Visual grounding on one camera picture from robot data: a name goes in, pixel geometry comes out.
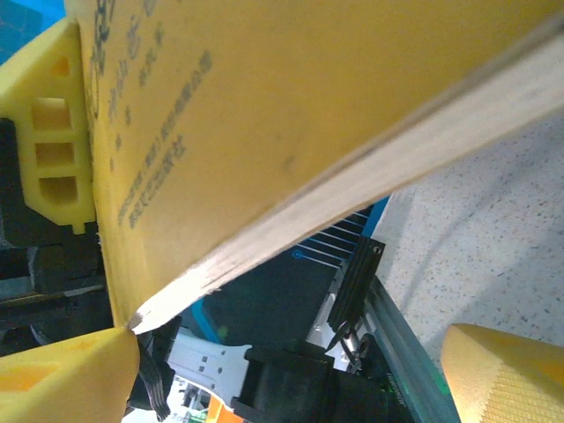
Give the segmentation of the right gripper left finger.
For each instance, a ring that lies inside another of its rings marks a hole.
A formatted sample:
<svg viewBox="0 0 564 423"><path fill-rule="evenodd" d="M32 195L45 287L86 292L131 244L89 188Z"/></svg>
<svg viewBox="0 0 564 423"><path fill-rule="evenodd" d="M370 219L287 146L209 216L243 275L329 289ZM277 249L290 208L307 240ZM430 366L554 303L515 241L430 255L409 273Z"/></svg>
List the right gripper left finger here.
<svg viewBox="0 0 564 423"><path fill-rule="evenodd" d="M119 422L139 368L137 338L100 330L1 359L2 422Z"/></svg>

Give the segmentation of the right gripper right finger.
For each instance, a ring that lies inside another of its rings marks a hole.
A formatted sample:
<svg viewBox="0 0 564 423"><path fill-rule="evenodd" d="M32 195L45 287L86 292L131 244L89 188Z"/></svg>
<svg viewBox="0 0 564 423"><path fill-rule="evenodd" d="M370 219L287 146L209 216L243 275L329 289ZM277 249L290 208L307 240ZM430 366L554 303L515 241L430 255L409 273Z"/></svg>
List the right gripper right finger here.
<svg viewBox="0 0 564 423"><path fill-rule="evenodd" d="M463 422L563 421L561 346L457 323L441 364Z"/></svg>

